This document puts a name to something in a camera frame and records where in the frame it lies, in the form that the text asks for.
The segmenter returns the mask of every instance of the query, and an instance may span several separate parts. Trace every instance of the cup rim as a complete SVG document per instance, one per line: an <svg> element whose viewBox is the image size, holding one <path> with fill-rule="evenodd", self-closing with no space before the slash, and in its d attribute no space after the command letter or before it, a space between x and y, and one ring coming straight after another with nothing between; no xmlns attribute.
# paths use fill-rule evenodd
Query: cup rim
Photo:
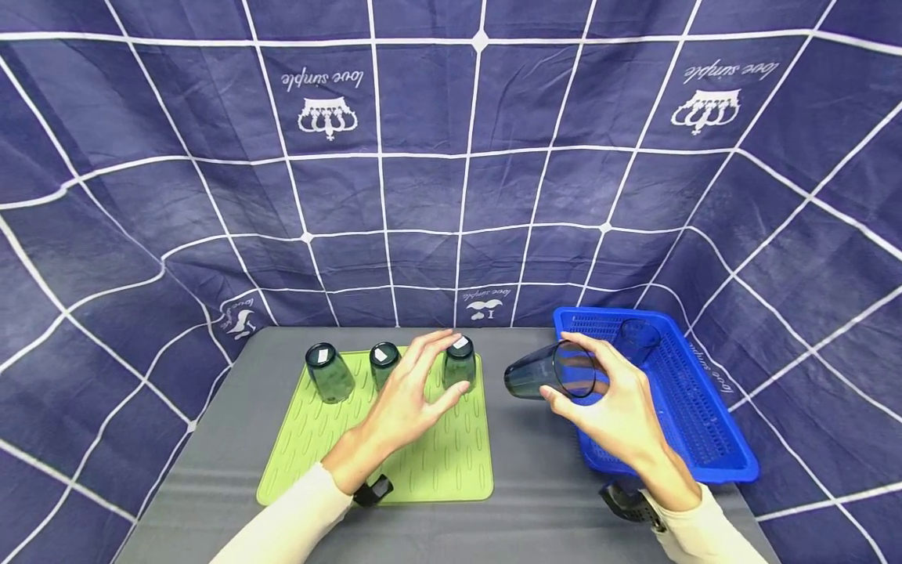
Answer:
<svg viewBox="0 0 902 564"><path fill-rule="evenodd" d="M581 349L583 350L583 352L585 353L585 355L586 355L590 360L592 360L592 354L590 353L590 351L588 351L585 347L583 347L583 346L580 345L579 343L575 343L575 342L573 342L573 341L568 341L568 340L566 340L565 338L560 339L560 340L557 341L557 343L554 345L554 348L555 348L555 349L554 349L554 351L551 353L551 365L552 365L552 367L554 368L554 371L555 371L555 378L557 379L557 383L560 384L561 389L564 390L564 393L567 394L567 395L569 395L570 397L576 398L577 400L581 400L581 399L583 399L583 398L587 398L587 397L589 397L590 395L592 395L592 393L595 391L595 385L598 384L598 366L595 365L595 362L594 362L594 361L592 362L592 385L591 385L591 386L588 386L587 392L586 392L584 395L576 395L575 393L570 392L569 390L567 390L566 385L564 384L564 382L561 381L561 374L560 374L561 371L559 370L559 366L558 366L558 364L557 364L557 349L558 349L561 345L563 345L564 343L569 343L570 345L573 345L574 347L579 347L579 348L581 348Z"/></svg>
<svg viewBox="0 0 902 564"><path fill-rule="evenodd" d="M623 326L627 325L628 323L641 323L641 324L644 325L646 328L651 328L651 329L655 332L655 334L654 334L654 335L655 335L654 342L653 342L653 343L650 343L650 344L648 344L648 345L643 345L643 344L637 342L634 338L631 338L630 336L623 334L623 333L622 333L622 331L623 331ZM630 341L630 343L632 343L633 345L635 345L635 346L637 346L637 347L654 348L654 347L657 347L658 345L661 344L661 331L660 331L660 329L658 329L657 327L655 327L655 325L654 325L653 323L651 323L650 321L648 321L647 319L641 319L641 318L629 318L629 319L624 319L623 322L620 324L620 326L617 328L617 336L620 337L620 338L625 338L625 339L627 339L628 341Z"/></svg>

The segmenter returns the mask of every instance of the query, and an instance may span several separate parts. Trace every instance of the black wrist strap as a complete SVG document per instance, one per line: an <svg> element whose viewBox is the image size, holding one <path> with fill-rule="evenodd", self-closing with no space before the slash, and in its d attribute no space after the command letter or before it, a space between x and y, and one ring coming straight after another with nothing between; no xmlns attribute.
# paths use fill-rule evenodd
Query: black wrist strap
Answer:
<svg viewBox="0 0 902 564"><path fill-rule="evenodd" d="M651 528L657 532L667 530L667 526L661 521L658 512L641 492L628 493L616 482L611 482L599 490L598 495L621 519L632 522L650 522Z"/></svg>
<svg viewBox="0 0 902 564"><path fill-rule="evenodd" d="M373 507L382 501L383 497L394 491L394 485L385 474L379 475L379 479L373 482L373 485L367 485L364 482L360 488L354 492L354 501L361 507Z"/></svg>

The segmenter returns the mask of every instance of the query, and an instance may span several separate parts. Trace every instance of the bird logo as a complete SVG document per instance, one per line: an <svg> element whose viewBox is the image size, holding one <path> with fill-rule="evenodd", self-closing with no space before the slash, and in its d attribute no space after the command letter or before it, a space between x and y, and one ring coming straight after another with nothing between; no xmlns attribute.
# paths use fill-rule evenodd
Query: bird logo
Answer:
<svg viewBox="0 0 902 564"><path fill-rule="evenodd" d="M466 304L466 308L468 310L476 310L476 313L474 313L470 317L470 319L476 321L478 319L486 318L485 314L482 313L481 310L486 310L486 312L488 312L488 319L494 319L494 309L501 305L504 305L501 300L471 301L470 303Z"/></svg>
<svg viewBox="0 0 902 564"><path fill-rule="evenodd" d="M237 333L237 335L235 335L235 340L238 340L239 338L247 337L248 335L253 333L257 329L257 327L255 327L253 323L251 323L251 321L248 319L251 317L252 313L253 310L239 311L238 315L236 316L235 326L229 329L226 334L233 335Z"/></svg>

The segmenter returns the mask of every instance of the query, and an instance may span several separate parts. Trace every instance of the left hand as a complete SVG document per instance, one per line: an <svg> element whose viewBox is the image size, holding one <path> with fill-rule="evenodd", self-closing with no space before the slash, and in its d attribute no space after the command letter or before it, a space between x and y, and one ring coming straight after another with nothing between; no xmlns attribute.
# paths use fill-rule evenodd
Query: left hand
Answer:
<svg viewBox="0 0 902 564"><path fill-rule="evenodd" d="M364 422L342 435L323 458L340 490L353 494L392 452L419 439L457 405L469 382L454 384L434 403L423 391L438 355L459 338L445 329L413 339Z"/></svg>

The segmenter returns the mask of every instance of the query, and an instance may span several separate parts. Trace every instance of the gray table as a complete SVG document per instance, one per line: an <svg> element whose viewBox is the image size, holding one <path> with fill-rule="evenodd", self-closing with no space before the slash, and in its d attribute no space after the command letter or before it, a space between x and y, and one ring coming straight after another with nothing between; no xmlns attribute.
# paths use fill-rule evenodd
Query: gray table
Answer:
<svg viewBox="0 0 902 564"><path fill-rule="evenodd" d="M198 425L119 564L208 562L261 506L254 499L304 352L318 341L365 350L407 344L425 329L267 328L254 336ZM470 329L483 357L495 489L480 503L410 504L350 512L310 562L668 562L649 528L614 517L579 457L569 423L510 397L511 361L554 341L551 329ZM730 521L777 563L734 486L718 487Z"/></svg>

